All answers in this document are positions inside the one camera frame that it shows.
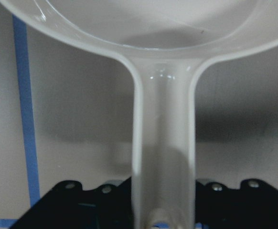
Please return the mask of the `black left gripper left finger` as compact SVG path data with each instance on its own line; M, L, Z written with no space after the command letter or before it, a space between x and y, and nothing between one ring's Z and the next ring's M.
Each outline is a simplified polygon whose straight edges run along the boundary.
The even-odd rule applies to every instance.
M13 229L132 229L131 178L118 186L83 190L79 181L57 183Z

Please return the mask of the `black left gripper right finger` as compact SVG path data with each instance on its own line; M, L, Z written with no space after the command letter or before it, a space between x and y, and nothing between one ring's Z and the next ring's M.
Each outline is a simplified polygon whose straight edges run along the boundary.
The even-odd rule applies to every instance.
M203 229L278 229L278 190L259 179L238 189L197 181L195 221Z

